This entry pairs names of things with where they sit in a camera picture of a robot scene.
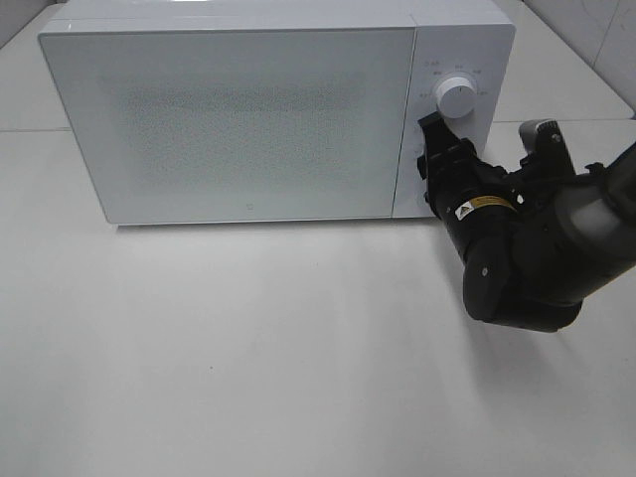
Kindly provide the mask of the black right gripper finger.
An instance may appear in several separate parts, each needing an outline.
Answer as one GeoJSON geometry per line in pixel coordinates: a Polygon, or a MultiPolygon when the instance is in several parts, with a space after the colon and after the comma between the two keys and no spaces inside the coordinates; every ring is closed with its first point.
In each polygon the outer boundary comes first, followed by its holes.
{"type": "Polygon", "coordinates": [[[476,149],[468,138],[458,137],[439,113],[431,113],[417,121],[424,139],[418,162],[473,160],[476,149]]]}
{"type": "Polygon", "coordinates": [[[416,167],[419,173],[419,176],[425,186],[425,190],[423,193],[423,198],[427,204],[430,203],[429,200],[429,177],[428,177],[428,161],[427,156],[425,154],[420,155],[416,160],[416,167]]]}

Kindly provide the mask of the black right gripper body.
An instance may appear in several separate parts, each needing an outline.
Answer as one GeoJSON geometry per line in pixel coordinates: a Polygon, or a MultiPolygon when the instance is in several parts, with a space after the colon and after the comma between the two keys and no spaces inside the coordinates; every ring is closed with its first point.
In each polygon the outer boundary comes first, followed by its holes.
{"type": "Polygon", "coordinates": [[[466,263],[479,242],[506,242],[519,224],[505,170],[478,156],[473,160],[428,162],[429,206],[442,220],[466,263]]]}

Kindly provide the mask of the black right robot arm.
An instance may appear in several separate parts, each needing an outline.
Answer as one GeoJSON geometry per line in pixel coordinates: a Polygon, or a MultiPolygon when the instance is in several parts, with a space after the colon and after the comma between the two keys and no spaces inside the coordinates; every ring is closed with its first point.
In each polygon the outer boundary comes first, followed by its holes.
{"type": "Polygon", "coordinates": [[[556,121],[524,122],[516,171],[483,161],[441,115],[419,121],[425,199],[463,263],[478,321],[552,333],[635,264],[635,151],[574,170],[556,121]]]}

